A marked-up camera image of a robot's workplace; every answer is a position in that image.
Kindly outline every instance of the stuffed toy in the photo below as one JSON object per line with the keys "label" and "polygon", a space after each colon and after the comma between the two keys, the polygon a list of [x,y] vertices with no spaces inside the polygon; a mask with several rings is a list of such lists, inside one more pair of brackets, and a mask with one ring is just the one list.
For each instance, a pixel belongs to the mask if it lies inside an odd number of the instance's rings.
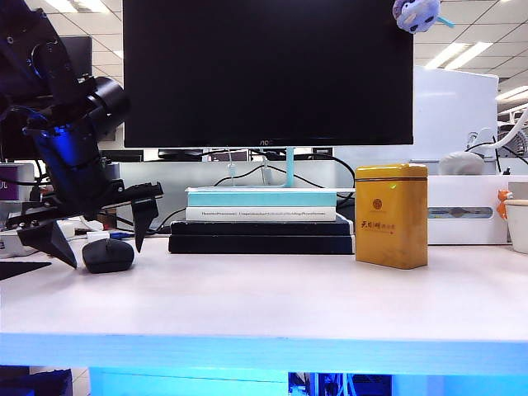
{"label": "stuffed toy", "polygon": [[454,26],[440,16],[440,0],[396,0],[393,15],[398,27],[412,35],[428,31],[436,21]]}
{"label": "stuffed toy", "polygon": [[508,216],[506,214],[506,204],[504,203],[504,201],[511,200],[513,198],[513,194],[508,190],[499,190],[497,198],[501,202],[500,204],[498,204],[497,212],[503,219],[507,220]]}

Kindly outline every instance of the white book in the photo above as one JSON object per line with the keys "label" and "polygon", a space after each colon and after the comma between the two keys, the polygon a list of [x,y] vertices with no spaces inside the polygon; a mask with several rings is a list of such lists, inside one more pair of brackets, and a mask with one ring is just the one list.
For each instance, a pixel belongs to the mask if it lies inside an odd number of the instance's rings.
{"label": "white book", "polygon": [[336,207],[188,206],[190,221],[335,221]]}

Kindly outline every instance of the yellow tin can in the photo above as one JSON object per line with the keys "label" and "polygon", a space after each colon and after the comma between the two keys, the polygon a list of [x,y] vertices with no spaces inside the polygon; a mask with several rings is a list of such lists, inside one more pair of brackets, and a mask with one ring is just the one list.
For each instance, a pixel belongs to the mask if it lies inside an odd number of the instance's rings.
{"label": "yellow tin can", "polygon": [[427,167],[356,170],[356,260],[411,269],[427,265]]}

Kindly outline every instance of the monitor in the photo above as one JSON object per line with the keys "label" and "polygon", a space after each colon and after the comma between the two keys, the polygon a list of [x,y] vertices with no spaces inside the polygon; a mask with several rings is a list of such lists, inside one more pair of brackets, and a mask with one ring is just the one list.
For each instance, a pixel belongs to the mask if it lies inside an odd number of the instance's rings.
{"label": "monitor", "polygon": [[124,0],[125,146],[411,144],[393,0]]}
{"label": "monitor", "polygon": [[[60,39],[68,52],[76,77],[81,79],[85,74],[92,75],[92,37],[80,35]],[[39,158],[33,139],[22,134],[24,126],[26,126],[25,118],[17,113],[10,114],[0,123],[1,159]]]}

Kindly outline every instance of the book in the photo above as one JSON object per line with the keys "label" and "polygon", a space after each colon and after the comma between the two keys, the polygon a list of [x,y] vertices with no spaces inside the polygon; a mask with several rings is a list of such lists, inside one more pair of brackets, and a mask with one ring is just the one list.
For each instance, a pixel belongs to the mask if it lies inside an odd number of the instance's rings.
{"label": "book", "polygon": [[335,221],[335,206],[320,207],[232,207],[187,206],[186,220],[192,221]]}
{"label": "book", "polygon": [[351,220],[290,222],[205,222],[178,220],[171,223],[172,235],[352,235]]}
{"label": "book", "polygon": [[188,188],[187,206],[335,206],[337,192],[324,188]]}
{"label": "book", "polygon": [[180,254],[353,254],[353,235],[171,235]]}

